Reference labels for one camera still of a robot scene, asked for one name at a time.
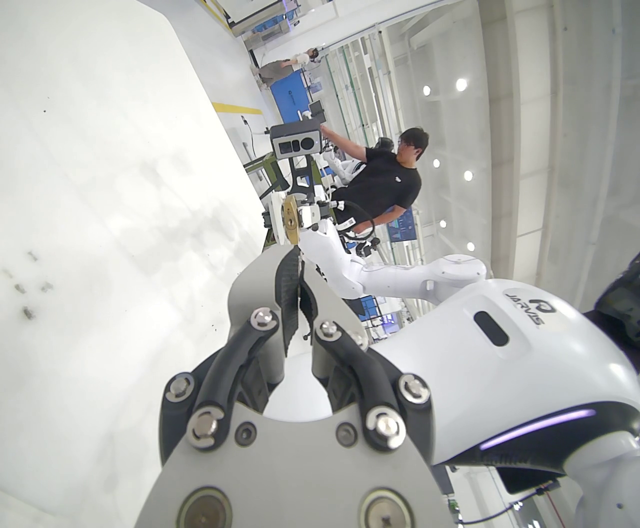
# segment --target electrical cable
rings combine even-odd
[[[376,233],[376,223],[374,222],[373,218],[371,217],[371,215],[365,211],[363,208],[361,208],[358,204],[354,204],[353,202],[350,202],[348,200],[339,200],[340,202],[344,202],[344,205],[348,205],[349,207],[352,207],[354,209],[359,210],[361,213],[364,214],[364,216],[366,217],[365,221],[368,221],[371,224],[371,232],[368,233],[367,235],[363,236],[363,237],[352,237],[351,235],[347,234],[346,232],[341,232],[340,234],[345,237],[346,239],[349,240],[353,240],[355,242],[364,242],[365,240],[369,240],[375,233]]]
[[[516,502],[512,502],[509,506],[504,508],[502,511],[499,511],[498,513],[494,513],[493,515],[490,515],[489,517],[485,517],[484,519],[477,519],[477,520],[474,520],[474,521],[458,520],[458,521],[456,521],[456,524],[460,524],[462,526],[469,526],[469,525],[472,525],[472,524],[480,524],[480,523],[483,523],[483,522],[490,521],[491,519],[495,519],[496,517],[500,517],[501,515],[504,515],[508,511],[510,511],[513,508],[515,508],[515,506],[516,506],[516,504],[518,504],[518,502],[522,502],[524,500],[530,499],[531,497],[535,497],[536,495],[544,495],[550,488],[553,489],[553,488],[557,488],[558,486],[559,486],[559,484],[558,484],[557,481],[551,482],[549,484],[546,484],[545,486],[541,486],[540,488],[536,489],[535,492],[530,493],[528,495],[525,495],[520,500],[518,500]]]
[[[253,157],[254,157],[254,158],[257,158],[258,156],[257,156],[257,154],[255,153],[255,147],[254,147],[254,145],[253,145],[253,137],[254,137],[254,136],[256,136],[256,135],[261,135],[261,136],[262,136],[262,134],[254,134],[254,133],[253,133],[253,130],[251,130],[251,125],[249,124],[249,121],[247,121],[247,120],[244,118],[244,116],[243,116],[243,115],[241,115],[240,117],[242,118],[242,122],[243,122],[245,125],[247,125],[247,126],[249,127],[249,132],[250,132],[250,134],[251,134],[251,150],[253,151]]]
[[[304,72],[306,70],[304,68],[301,68],[301,69],[302,69],[303,73],[302,73],[302,75],[300,75],[300,77],[302,77],[302,82],[305,83],[305,88],[307,89],[307,93],[308,93],[309,99],[311,99],[311,102],[313,102],[314,101],[314,96],[311,94],[311,88],[309,88],[309,85],[307,83],[307,78],[305,77],[305,74],[304,74]]]
[[[562,525],[562,528],[566,528],[566,526],[564,525],[564,521],[562,520],[562,517],[560,517],[560,512],[556,508],[556,504],[554,500],[551,498],[551,494],[548,491],[546,491],[546,494],[547,494],[547,498],[549,499],[549,502],[551,502],[551,506],[554,508],[554,511],[556,512],[556,515],[558,517],[558,520],[560,521],[560,524]]]

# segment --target black cable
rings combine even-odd
[[[363,237],[352,237],[351,235],[347,234],[346,232],[341,232],[340,234],[345,237],[346,239],[349,240],[353,240],[355,242],[363,242],[365,240],[369,240],[369,238],[371,238],[375,233],[376,233],[376,223],[374,222],[373,218],[371,217],[371,215],[365,211],[363,208],[361,208],[358,204],[354,204],[353,202],[349,202],[348,200],[338,200],[339,202],[344,202],[344,205],[348,205],[349,207],[353,207],[354,209],[358,209],[360,212],[364,213],[364,215],[366,216],[366,220],[371,224],[371,233],[363,236]]]
[[[480,524],[482,522],[490,521],[491,519],[495,519],[496,517],[500,517],[501,515],[504,515],[505,513],[507,513],[509,510],[512,510],[513,508],[515,508],[515,506],[516,506],[516,504],[518,504],[518,502],[523,502],[523,501],[525,501],[527,499],[530,499],[531,497],[534,497],[535,495],[544,495],[545,492],[549,488],[556,488],[557,486],[558,486],[557,481],[551,482],[551,483],[547,484],[546,486],[542,486],[542,487],[536,489],[535,492],[530,493],[528,495],[525,495],[524,497],[522,497],[518,501],[512,502],[509,506],[507,506],[502,511],[499,511],[498,513],[494,513],[493,515],[490,515],[489,517],[485,517],[484,519],[477,519],[475,521],[461,521],[461,520],[458,520],[458,521],[456,521],[456,524],[461,524],[462,526],[469,526],[469,525],[472,525],[472,524]]]
[[[314,96],[311,94],[311,88],[309,88],[309,85],[307,83],[307,78],[305,77],[305,74],[304,74],[305,69],[302,68],[302,70],[303,70],[303,73],[302,75],[300,75],[300,77],[302,77],[302,82],[305,83],[305,88],[307,89],[307,93],[309,94],[309,99],[311,99],[311,102],[313,102]]]
[[[258,156],[255,153],[255,147],[253,146],[253,130],[251,130],[251,125],[249,124],[249,121],[247,121],[243,115],[240,116],[242,118],[242,123],[244,123],[245,125],[247,125],[249,127],[249,132],[251,133],[251,150],[253,151],[253,157],[257,158]]]

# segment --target black hair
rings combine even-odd
[[[420,154],[416,157],[416,160],[418,160],[429,146],[429,134],[427,134],[422,127],[414,127],[400,134],[400,141],[405,145],[420,149]]]
[[[394,151],[394,142],[393,140],[390,140],[389,138],[380,138],[378,140],[378,142],[376,143],[376,146],[374,148],[380,148],[382,150],[386,150],[388,152],[393,152]]]

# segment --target ceiling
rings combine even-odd
[[[640,247],[638,24],[634,0],[462,0],[329,45],[315,75],[352,139],[429,132],[415,263],[472,253],[586,310]]]

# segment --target white floor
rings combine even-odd
[[[248,128],[211,105],[276,122],[246,52],[199,2],[148,3],[173,28],[134,0],[0,3],[3,527],[133,525],[164,384],[224,344],[266,234]]]

